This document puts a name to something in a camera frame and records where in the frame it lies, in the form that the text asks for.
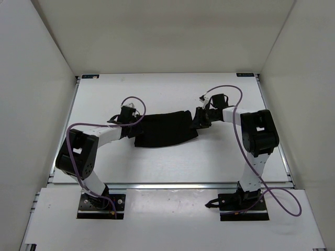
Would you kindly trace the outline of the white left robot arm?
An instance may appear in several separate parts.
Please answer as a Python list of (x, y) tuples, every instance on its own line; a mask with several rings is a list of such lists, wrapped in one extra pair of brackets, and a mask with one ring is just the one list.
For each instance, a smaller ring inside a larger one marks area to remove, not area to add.
[(134, 138), (142, 133), (144, 115), (136, 108), (122, 106), (119, 115), (106, 124), (75, 123), (69, 126), (55, 160), (55, 167), (71, 176), (91, 196), (97, 208), (109, 204), (108, 188), (94, 172), (100, 147), (123, 138)]

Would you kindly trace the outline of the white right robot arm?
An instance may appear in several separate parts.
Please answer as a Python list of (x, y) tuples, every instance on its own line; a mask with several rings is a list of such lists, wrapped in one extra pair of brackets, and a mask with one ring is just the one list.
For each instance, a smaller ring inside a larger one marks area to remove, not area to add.
[(280, 142), (272, 114), (267, 109), (247, 111), (230, 106), (225, 94), (210, 98), (202, 95), (199, 99), (203, 105), (196, 108), (192, 129), (207, 129), (216, 121), (232, 123), (241, 128), (242, 141), (239, 144), (247, 160), (238, 181), (241, 192), (235, 195), (234, 202), (238, 208), (247, 209), (254, 201), (250, 193), (261, 189), (266, 161)]

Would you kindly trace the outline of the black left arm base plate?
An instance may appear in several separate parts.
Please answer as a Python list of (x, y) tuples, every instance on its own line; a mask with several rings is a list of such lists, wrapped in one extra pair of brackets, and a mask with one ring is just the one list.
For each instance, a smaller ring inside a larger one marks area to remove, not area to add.
[(116, 212), (108, 200), (81, 193), (77, 209), (77, 219), (123, 220), (126, 204), (125, 193), (109, 192), (109, 198), (114, 203)]

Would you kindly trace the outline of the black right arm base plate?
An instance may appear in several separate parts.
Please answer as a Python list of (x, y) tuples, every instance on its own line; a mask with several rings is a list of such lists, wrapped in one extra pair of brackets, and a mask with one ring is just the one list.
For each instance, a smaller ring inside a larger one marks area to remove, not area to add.
[(268, 221), (270, 219), (261, 189), (235, 193), (219, 193), (216, 199), (205, 204), (207, 208), (218, 208), (220, 221)]

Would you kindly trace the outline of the black skirt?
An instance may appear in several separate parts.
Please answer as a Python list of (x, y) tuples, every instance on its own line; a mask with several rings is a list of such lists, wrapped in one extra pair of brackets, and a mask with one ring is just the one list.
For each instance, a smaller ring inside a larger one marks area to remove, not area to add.
[(192, 115), (188, 110), (146, 115), (140, 124), (143, 133), (136, 136), (135, 147), (168, 147), (198, 137), (197, 130), (191, 128)]

